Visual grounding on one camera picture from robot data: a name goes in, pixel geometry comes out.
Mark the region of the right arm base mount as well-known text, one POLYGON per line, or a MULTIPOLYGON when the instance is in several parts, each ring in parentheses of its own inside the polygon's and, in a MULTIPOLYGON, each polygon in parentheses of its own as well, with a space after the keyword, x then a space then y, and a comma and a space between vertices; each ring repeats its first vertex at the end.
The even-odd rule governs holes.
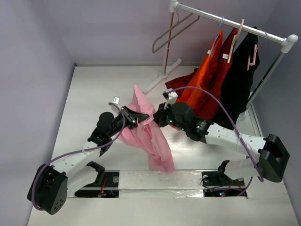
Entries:
POLYGON ((228 163, 229 160, 223 161, 214 171, 202 171, 200 184, 204 197, 247 197, 244 181, 233 180, 225 175, 228 163))

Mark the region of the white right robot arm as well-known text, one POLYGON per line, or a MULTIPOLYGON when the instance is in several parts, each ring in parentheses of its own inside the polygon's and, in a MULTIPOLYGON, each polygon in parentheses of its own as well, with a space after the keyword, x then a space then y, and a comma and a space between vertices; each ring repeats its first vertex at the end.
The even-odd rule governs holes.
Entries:
POLYGON ((160 104, 153 117, 160 127, 172 125, 183 130, 194 141, 245 154, 247 158, 244 160, 222 162, 216 173, 220 184, 226 185, 233 179, 243 177, 259 177, 275 183, 283 179, 290 154, 276 135, 255 137, 236 133, 195 116, 192 108, 183 102, 160 104))

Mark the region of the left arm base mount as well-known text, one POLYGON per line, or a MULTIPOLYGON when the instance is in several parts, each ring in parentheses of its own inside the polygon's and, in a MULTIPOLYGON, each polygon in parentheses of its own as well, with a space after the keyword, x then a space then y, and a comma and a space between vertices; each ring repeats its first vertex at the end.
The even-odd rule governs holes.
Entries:
POLYGON ((106 171, 105 167, 91 161, 88 169, 97 172, 93 183, 85 185, 75 192, 77 198, 118 198, 119 197, 119 171, 106 171))

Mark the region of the pink t shirt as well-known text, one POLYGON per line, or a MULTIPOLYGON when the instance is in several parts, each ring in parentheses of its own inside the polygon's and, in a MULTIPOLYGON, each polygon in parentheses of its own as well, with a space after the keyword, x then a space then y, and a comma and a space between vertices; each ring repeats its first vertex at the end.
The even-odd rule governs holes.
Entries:
POLYGON ((156 112, 155 107, 139 89, 138 85, 134 85, 132 102, 127 107, 135 112, 148 114, 150 117, 143 121, 143 129, 138 127, 133 130, 123 129, 119 140, 129 146, 145 150, 148 153, 151 168, 164 173, 174 172, 174 161, 169 144, 153 118, 153 114, 156 112))

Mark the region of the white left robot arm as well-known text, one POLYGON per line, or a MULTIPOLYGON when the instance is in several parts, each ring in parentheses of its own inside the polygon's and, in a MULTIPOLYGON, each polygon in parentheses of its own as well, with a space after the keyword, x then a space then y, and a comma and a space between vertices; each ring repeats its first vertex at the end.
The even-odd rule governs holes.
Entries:
POLYGON ((35 209, 50 215, 56 214, 67 199, 68 184, 81 172, 89 172, 88 181, 77 182, 72 194, 88 184, 103 185, 105 168, 96 163, 96 159, 108 151, 124 129, 135 129, 140 122, 150 117, 147 113, 138 113, 126 106, 118 107, 113 103, 110 105, 116 109, 118 115, 102 113, 96 128, 80 150, 65 153, 38 168, 27 194, 27 199, 35 209))

